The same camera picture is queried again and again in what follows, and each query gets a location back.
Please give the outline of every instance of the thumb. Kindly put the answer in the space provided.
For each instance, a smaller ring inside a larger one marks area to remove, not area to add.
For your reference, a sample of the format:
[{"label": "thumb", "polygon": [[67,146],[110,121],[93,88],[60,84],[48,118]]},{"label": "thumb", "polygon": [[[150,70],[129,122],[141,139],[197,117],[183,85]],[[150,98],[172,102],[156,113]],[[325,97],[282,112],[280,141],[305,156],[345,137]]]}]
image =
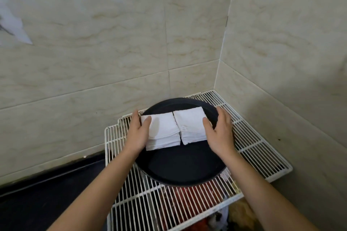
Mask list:
[{"label": "thumb", "polygon": [[151,125],[151,121],[152,121],[152,117],[148,116],[142,123],[142,126],[145,130],[149,130],[150,129],[150,125]]},{"label": "thumb", "polygon": [[207,119],[206,117],[204,117],[204,118],[202,119],[202,123],[204,124],[206,136],[207,136],[207,137],[212,136],[212,135],[215,133],[215,131],[213,130],[212,125],[211,125],[209,119]]}]

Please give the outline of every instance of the person's left arm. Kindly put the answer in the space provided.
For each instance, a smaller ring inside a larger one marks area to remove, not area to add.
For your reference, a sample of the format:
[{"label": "person's left arm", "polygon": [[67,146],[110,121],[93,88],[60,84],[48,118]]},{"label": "person's left arm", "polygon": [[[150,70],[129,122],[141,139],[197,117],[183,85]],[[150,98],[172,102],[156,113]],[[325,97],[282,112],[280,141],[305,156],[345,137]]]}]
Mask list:
[{"label": "person's left arm", "polygon": [[123,150],[75,199],[48,231],[99,231],[101,229],[132,164],[146,145],[150,123],[151,117],[148,117],[141,126],[138,111],[133,112]]}]

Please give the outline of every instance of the folded napkin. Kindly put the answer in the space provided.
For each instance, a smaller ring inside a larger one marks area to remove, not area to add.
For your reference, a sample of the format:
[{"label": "folded napkin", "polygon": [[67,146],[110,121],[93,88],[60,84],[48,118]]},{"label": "folded napkin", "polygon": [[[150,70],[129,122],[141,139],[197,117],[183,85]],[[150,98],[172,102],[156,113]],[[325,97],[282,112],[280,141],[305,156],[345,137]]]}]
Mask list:
[{"label": "folded napkin", "polygon": [[[151,115],[147,151],[180,145],[179,128],[173,116],[172,112]],[[147,117],[148,115],[141,116],[141,122]]]},{"label": "folded napkin", "polygon": [[202,118],[206,117],[202,107],[174,111],[183,144],[206,140]]}]

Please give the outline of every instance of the folded white cloth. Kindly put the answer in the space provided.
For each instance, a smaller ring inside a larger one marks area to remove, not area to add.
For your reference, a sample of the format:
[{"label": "folded white cloth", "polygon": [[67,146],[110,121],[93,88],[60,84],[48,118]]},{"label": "folded white cloth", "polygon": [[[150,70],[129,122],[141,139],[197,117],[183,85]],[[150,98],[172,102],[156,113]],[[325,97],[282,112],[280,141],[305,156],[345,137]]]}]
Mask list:
[{"label": "folded white cloth", "polygon": [[[151,115],[147,151],[180,145],[179,128],[173,116],[172,112]],[[141,116],[141,122],[147,117],[148,115]]]},{"label": "folded white cloth", "polygon": [[174,111],[176,123],[180,130],[183,144],[206,140],[202,119],[206,117],[202,107],[189,110]]}]

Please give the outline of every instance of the person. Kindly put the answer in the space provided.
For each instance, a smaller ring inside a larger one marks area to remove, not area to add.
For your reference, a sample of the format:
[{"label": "person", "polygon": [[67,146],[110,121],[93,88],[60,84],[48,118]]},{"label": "person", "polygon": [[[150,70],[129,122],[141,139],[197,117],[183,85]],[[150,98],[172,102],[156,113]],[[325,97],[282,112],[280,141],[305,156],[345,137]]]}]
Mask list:
[{"label": "person", "polygon": [[[218,122],[212,128],[203,119],[210,148],[226,164],[266,231],[318,230],[284,196],[247,163],[234,147],[231,116],[217,107]],[[98,231],[102,228],[135,159],[149,137],[151,117],[142,124],[132,114],[127,140],[117,155],[75,199],[48,231]]]}]

